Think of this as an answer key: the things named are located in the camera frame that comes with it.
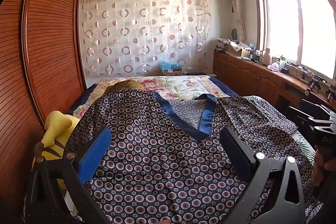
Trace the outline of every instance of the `window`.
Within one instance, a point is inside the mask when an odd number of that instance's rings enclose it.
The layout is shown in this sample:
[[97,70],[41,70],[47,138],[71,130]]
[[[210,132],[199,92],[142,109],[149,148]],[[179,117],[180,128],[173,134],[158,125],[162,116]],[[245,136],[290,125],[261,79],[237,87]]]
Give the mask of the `window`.
[[336,26],[327,0],[259,0],[260,47],[273,56],[334,79]]

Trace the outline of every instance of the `finger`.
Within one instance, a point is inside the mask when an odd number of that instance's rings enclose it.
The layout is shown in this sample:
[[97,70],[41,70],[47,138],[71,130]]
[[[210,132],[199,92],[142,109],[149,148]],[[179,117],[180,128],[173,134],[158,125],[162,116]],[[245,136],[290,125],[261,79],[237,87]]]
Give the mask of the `finger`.
[[170,222],[171,222],[170,219],[165,219],[165,220],[158,222],[157,224],[170,224]]
[[311,183],[315,186],[319,186],[323,180],[323,170],[314,163],[313,173],[311,175]]
[[323,167],[324,160],[323,160],[323,155],[320,153],[320,150],[318,149],[315,153],[314,156],[314,162],[319,166]]
[[336,170],[336,158],[332,158],[328,162],[324,164],[324,169],[327,171],[335,171]]

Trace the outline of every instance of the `sliding wardrobe door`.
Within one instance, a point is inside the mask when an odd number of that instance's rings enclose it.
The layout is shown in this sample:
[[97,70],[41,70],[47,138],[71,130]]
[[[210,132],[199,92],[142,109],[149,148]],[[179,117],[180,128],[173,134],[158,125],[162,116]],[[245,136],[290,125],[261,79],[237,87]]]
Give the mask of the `sliding wardrobe door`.
[[65,113],[83,93],[78,0],[26,0],[23,42],[28,81],[42,120]]
[[21,57],[23,1],[0,5],[0,199],[15,212],[22,211],[34,145],[44,133]]
[[0,3],[0,200],[16,213],[46,116],[84,91],[77,15],[78,0]]

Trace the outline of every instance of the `white bottle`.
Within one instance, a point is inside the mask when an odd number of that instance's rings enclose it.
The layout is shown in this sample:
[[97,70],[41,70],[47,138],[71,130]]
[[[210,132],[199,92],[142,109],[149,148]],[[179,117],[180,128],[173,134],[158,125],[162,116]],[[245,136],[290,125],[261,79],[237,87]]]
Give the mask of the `white bottle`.
[[281,71],[281,69],[283,69],[285,67],[285,61],[286,61],[286,58],[283,55],[280,56],[279,71]]

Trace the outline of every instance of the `metal bolt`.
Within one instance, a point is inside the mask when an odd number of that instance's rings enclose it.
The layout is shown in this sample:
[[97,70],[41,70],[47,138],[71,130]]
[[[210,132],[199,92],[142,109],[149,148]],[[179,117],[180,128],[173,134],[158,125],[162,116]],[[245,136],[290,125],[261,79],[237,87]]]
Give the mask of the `metal bolt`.
[[67,159],[69,159],[69,160],[73,159],[74,157],[75,157],[75,153],[73,153],[73,152],[70,152],[70,153],[67,154]]
[[36,161],[37,161],[38,163],[42,162],[43,160],[44,160],[44,157],[43,157],[43,156],[39,156],[39,157],[36,159]]
[[292,164],[295,163],[295,159],[292,156],[287,157],[287,160]]
[[258,153],[256,153],[256,155],[255,155],[258,159],[260,159],[260,160],[263,160],[264,158],[265,158],[265,155],[264,155],[264,153],[262,153],[262,152],[258,152]]

